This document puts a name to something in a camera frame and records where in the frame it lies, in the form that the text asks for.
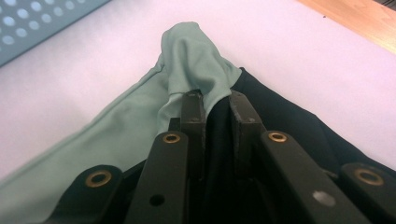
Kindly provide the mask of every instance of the perforated metal sheet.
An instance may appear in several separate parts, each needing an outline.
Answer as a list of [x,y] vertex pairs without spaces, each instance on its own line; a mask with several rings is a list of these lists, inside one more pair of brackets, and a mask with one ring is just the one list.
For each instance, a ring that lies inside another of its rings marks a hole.
[[110,0],[0,0],[0,66]]

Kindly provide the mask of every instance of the black cloth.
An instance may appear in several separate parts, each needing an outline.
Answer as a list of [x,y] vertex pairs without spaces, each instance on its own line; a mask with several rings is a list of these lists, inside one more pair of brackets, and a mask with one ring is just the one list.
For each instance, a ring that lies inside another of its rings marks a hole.
[[[396,177],[394,171],[366,157],[317,116],[271,91],[244,68],[242,71],[232,89],[246,95],[267,130],[293,136],[322,169],[338,174],[342,165],[362,162]],[[272,223],[270,216],[274,214],[263,212],[254,180],[233,174],[231,113],[229,100],[224,98],[207,118],[205,181],[193,191],[191,223]],[[282,218],[280,223],[292,222]]]

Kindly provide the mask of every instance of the fabric fold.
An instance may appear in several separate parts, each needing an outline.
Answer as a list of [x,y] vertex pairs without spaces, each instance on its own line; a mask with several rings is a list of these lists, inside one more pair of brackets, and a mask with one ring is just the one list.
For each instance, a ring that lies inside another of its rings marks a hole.
[[99,164],[125,171],[144,160],[157,133],[179,117],[184,92],[200,89],[208,114],[231,94],[241,70],[223,59],[197,23],[163,34],[162,54],[141,80],[89,125],[26,164],[0,184],[0,223],[46,219],[82,171]]

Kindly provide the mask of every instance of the green cloth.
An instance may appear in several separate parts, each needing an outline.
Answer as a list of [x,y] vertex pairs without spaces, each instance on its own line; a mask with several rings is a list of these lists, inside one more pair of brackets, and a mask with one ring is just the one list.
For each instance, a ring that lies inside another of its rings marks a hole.
[[163,34],[155,66],[91,124],[26,164],[0,184],[0,223],[46,219],[82,171],[109,164],[122,171],[149,154],[157,133],[179,117],[184,92],[200,89],[206,115],[230,95],[241,70],[223,59],[193,22]]

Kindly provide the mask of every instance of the white table surface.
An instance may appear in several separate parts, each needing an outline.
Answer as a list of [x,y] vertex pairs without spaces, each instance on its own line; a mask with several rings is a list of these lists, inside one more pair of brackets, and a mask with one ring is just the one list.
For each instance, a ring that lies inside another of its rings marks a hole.
[[89,123],[196,21],[235,66],[396,169],[396,55],[294,0],[113,0],[0,68],[0,179]]

